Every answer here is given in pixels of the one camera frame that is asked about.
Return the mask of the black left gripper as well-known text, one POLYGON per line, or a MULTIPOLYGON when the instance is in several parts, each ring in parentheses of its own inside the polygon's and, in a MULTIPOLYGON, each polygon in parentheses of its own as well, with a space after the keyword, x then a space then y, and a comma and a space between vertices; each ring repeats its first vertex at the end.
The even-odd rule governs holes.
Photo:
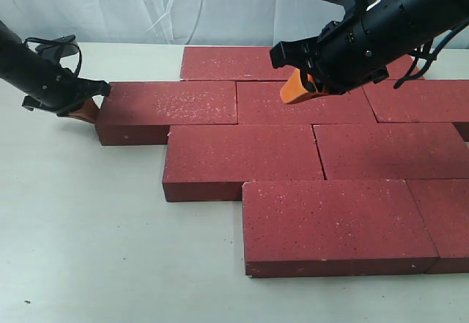
POLYGON ((55 64, 42 58, 35 48, 41 38, 22 40, 1 23, 1 79, 26 94, 22 106, 95 124, 100 111, 93 97, 109 96, 105 81, 80 78, 83 54, 64 57, 55 64))

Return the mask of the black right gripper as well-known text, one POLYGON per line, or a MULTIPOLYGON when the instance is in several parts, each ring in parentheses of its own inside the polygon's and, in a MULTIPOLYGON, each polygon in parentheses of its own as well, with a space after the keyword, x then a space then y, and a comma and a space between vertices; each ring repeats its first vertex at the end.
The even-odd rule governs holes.
POLYGON ((467 27, 468 0, 376 0, 366 11, 331 21, 317 37, 272 47, 273 68, 295 69, 281 87, 281 101, 297 104, 379 83, 389 76, 387 65, 408 54, 414 62, 395 83, 399 88, 425 74, 467 27))

